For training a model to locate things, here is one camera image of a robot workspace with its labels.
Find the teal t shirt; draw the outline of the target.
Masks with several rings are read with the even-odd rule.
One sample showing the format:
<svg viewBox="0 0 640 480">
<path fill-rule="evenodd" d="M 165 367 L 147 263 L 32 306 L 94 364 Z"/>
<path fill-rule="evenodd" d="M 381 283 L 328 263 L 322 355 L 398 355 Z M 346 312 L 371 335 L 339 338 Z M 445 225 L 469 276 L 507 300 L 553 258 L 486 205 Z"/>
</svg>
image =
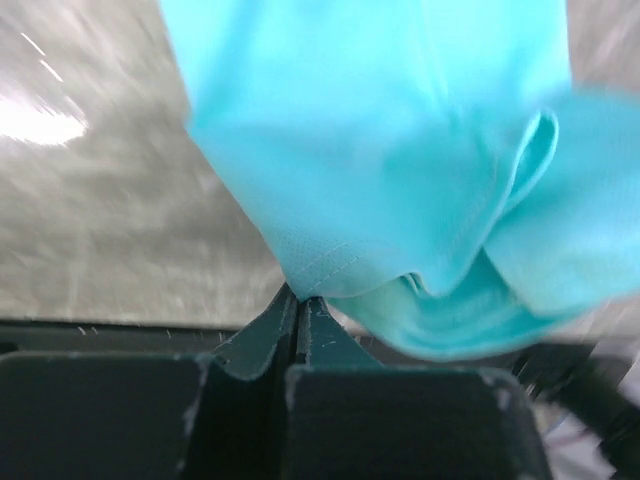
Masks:
<svg viewBox="0 0 640 480">
<path fill-rule="evenodd" d="M 562 1 L 164 1 L 187 130 L 300 299 L 410 355 L 532 343 L 639 288 L 639 102 Z"/>
</svg>

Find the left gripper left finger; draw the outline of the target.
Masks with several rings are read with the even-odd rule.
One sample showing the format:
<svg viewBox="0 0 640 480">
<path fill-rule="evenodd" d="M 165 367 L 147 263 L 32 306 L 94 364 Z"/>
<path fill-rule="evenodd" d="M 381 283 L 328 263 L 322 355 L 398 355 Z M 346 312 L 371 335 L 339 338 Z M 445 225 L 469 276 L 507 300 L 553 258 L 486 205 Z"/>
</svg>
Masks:
<svg viewBox="0 0 640 480">
<path fill-rule="evenodd" d="M 257 318 L 214 350 L 216 365 L 240 381 L 263 377 L 279 353 L 288 353 L 298 307 L 294 293 L 284 284 Z"/>
</svg>

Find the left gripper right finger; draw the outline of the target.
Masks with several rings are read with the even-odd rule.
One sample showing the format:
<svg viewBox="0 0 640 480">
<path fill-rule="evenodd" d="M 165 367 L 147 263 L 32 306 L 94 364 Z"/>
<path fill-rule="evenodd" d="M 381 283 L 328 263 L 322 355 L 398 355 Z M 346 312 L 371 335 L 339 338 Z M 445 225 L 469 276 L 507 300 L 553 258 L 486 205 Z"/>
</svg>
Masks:
<svg viewBox="0 0 640 480">
<path fill-rule="evenodd" d="M 311 298 L 302 305 L 297 363 L 339 370 L 383 367 L 334 319 L 321 298 Z"/>
</svg>

